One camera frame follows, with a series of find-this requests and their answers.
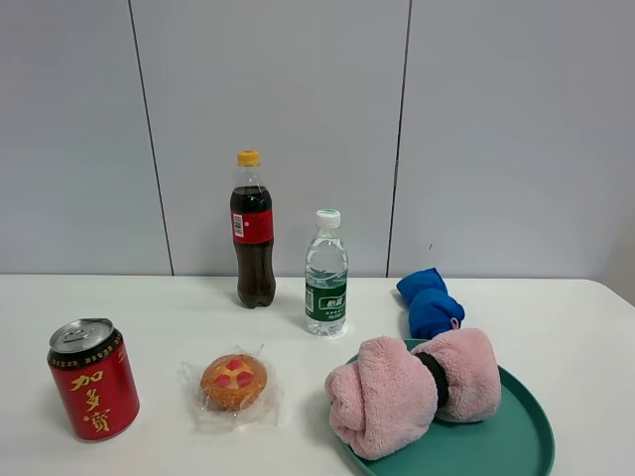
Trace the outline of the pink fluffy towel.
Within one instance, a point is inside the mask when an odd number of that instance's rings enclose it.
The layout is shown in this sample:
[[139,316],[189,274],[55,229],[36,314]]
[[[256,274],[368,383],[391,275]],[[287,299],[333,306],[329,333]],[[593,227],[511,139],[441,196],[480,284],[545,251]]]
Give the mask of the pink fluffy towel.
[[435,419],[480,422],[501,403],[501,379],[487,335],[443,332],[409,349],[398,338],[363,342],[357,358],[329,373],[329,424],[359,457],[377,460],[420,439]]

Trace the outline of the water bottle green label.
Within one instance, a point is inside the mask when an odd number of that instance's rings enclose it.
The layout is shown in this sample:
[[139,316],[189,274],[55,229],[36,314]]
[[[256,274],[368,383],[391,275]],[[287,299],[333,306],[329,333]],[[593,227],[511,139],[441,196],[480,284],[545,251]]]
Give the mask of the water bottle green label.
[[305,265],[306,329],[313,335],[333,336],[346,319],[348,255],[339,236],[340,212],[320,209],[316,220]]

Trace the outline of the cola bottle yellow cap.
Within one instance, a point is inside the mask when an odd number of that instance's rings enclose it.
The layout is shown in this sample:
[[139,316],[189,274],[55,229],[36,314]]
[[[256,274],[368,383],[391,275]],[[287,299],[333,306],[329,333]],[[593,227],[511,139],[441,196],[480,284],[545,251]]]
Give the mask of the cola bottle yellow cap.
[[232,240],[238,265],[237,293],[247,308],[269,306],[275,296],[273,200],[263,184],[257,151],[237,154],[238,179],[230,196]]

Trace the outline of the blue rolled towel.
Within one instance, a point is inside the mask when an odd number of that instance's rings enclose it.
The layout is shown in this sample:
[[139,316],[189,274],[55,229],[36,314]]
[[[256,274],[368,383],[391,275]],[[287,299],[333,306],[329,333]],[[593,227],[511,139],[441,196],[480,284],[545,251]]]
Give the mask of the blue rolled towel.
[[464,308],[447,291],[436,268],[415,272],[396,286],[408,308],[410,334],[415,339],[430,340],[461,328]]

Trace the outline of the wrapped fruit muffin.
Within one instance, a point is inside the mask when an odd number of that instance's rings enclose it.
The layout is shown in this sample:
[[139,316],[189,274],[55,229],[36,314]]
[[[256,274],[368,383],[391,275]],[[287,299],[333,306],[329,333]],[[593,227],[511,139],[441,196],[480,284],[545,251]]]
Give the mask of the wrapped fruit muffin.
[[282,389],[262,344],[235,346],[207,364],[184,362],[179,382],[197,433],[223,434],[279,423]]

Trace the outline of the red herbal tea can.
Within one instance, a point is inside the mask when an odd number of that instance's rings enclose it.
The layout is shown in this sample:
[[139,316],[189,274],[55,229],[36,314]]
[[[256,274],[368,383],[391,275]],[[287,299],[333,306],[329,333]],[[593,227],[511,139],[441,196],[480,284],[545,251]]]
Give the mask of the red herbal tea can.
[[78,439],[108,439],[136,418],[140,401],[128,352],[111,320],[82,318],[60,327],[47,361]]

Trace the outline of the green round plastic tray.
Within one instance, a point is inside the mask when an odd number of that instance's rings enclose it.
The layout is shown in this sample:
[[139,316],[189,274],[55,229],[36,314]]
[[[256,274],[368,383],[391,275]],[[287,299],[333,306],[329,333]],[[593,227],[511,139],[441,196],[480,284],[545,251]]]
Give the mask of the green round plastic tray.
[[[403,341],[413,349],[429,340]],[[549,420],[522,383],[498,370],[501,403],[486,420],[435,419],[420,439],[377,460],[357,456],[341,441],[366,475],[547,475],[555,459]]]

